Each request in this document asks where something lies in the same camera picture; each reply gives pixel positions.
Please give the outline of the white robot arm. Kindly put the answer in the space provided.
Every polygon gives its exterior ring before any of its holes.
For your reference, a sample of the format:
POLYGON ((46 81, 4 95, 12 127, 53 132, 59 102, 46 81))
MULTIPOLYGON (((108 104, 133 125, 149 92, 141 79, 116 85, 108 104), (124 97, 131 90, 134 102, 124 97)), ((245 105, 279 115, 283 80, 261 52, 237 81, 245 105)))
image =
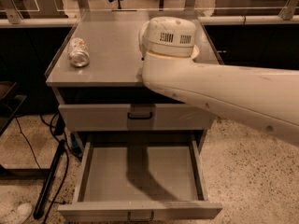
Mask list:
POLYGON ((156 17, 139 31, 143 84, 299 146, 299 72, 196 63, 193 22, 156 17))

